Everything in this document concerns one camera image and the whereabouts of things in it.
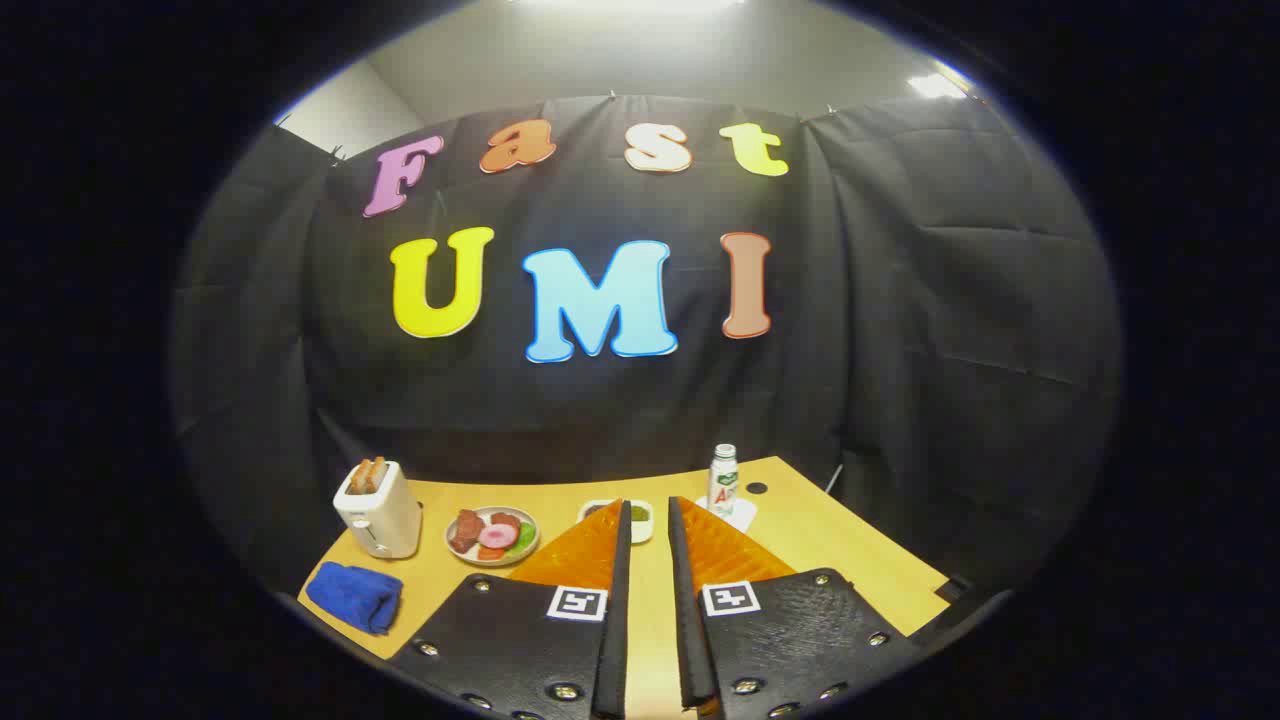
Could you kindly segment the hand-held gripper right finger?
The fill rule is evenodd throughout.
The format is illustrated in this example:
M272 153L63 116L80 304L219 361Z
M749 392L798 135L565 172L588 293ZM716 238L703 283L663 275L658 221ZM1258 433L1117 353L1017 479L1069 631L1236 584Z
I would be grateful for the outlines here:
M832 568L797 571L668 500L681 703L701 719L814 719L922 659Z

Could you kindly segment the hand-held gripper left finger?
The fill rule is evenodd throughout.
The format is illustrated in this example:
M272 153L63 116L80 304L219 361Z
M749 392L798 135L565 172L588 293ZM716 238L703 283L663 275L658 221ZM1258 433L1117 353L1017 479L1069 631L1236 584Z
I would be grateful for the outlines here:
M390 670L488 719L622 719L631 515L616 500L509 577L466 577Z

